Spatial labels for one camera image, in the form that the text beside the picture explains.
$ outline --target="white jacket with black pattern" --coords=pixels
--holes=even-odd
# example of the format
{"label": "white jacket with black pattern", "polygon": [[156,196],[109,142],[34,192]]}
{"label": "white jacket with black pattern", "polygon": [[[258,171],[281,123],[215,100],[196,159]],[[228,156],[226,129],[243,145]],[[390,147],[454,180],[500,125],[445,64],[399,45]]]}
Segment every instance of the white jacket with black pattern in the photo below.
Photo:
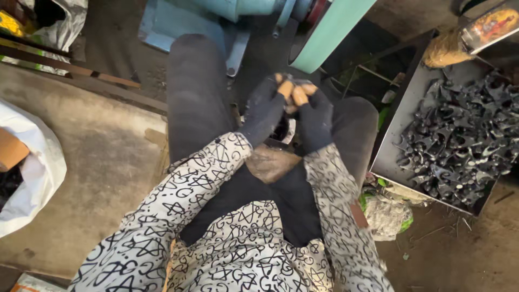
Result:
{"label": "white jacket with black pattern", "polygon": [[87,256],[69,291],[393,291],[369,230],[351,214],[358,188],[335,144],[304,158],[324,242],[292,246],[283,239],[276,204],[255,201],[213,221],[190,247],[177,241],[170,250],[251,152],[242,134],[230,132],[174,163]]}

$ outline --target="cardboard box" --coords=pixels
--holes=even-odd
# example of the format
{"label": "cardboard box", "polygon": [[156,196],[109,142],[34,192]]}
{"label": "cardboard box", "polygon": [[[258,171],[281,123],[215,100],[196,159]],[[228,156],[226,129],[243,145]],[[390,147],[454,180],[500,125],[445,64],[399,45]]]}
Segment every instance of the cardboard box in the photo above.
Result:
{"label": "cardboard box", "polygon": [[29,155],[29,149],[18,138],[0,128],[0,172],[6,172]]}

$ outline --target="bag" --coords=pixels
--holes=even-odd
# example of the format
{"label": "bag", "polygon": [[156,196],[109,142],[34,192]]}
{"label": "bag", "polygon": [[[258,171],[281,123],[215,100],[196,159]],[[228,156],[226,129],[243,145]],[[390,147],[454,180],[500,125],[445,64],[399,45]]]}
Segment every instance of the bag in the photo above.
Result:
{"label": "bag", "polygon": [[23,183],[0,212],[0,238],[33,220],[65,179],[58,138],[38,117],[0,99],[0,127],[30,150],[20,167]]}

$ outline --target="plastic bag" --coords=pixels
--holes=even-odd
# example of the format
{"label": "plastic bag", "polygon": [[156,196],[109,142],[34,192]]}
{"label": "plastic bag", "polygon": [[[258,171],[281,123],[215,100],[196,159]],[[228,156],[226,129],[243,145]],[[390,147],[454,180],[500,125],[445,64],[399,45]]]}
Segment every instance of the plastic bag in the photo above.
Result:
{"label": "plastic bag", "polygon": [[375,241],[393,241],[413,223],[413,211],[406,204],[369,193],[359,201]]}
{"label": "plastic bag", "polygon": [[0,237],[31,222],[65,179],[66,164],[58,138],[38,117],[0,99],[0,127],[29,148],[20,167],[23,183],[0,212]]}
{"label": "plastic bag", "polygon": [[66,289],[23,273],[11,292],[65,292]]}

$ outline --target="glove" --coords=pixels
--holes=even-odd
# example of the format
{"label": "glove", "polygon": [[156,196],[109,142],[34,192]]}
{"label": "glove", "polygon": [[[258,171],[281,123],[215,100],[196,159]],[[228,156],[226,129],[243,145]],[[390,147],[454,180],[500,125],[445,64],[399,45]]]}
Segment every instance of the glove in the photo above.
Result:
{"label": "glove", "polygon": [[317,90],[299,107],[299,134],[305,154],[317,151],[333,142],[333,105],[321,90]]}
{"label": "glove", "polygon": [[281,121],[285,97],[277,92],[276,79],[269,76],[254,90],[247,102],[242,133],[253,148],[259,146]]}

